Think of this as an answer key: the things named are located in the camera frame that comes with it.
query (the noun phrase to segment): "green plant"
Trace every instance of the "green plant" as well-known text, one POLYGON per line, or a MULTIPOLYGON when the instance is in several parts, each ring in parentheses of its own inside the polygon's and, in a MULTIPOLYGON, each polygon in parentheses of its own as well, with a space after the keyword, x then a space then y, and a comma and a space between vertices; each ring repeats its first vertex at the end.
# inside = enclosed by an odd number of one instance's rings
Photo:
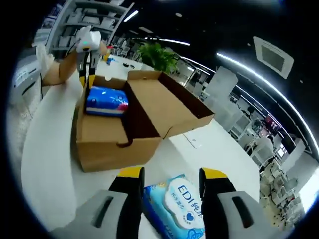
POLYGON ((175 53, 162 48, 158 43, 144 43, 143 46, 139 47, 138 52, 141 55, 142 62, 155 70, 170 73, 171 70, 176 69, 175 53))

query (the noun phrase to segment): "white table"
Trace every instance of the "white table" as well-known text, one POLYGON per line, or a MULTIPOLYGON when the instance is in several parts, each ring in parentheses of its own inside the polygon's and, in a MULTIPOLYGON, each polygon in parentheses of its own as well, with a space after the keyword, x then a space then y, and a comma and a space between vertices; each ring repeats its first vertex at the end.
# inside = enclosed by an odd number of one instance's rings
MULTIPOLYGON (((114 57, 129 63, 130 60, 114 57)), ((134 62, 135 69, 147 68, 134 62)), ((100 62, 97 75, 126 79, 129 69, 122 63, 100 62)), ((82 87, 75 72, 65 85, 51 87, 31 122, 24 144, 21 165, 23 193, 35 215, 51 231, 65 226, 81 206, 100 189, 108 189, 118 170, 83 173, 72 159, 75 130, 71 133, 76 102, 82 87)), ((145 185, 184 173, 198 185, 198 170, 208 167, 228 175, 237 190, 259 201, 259 170, 251 158, 216 122, 193 130, 202 145, 194 148, 184 135, 163 140, 145 167, 145 185)), ((142 216, 140 238, 157 237, 142 216)))

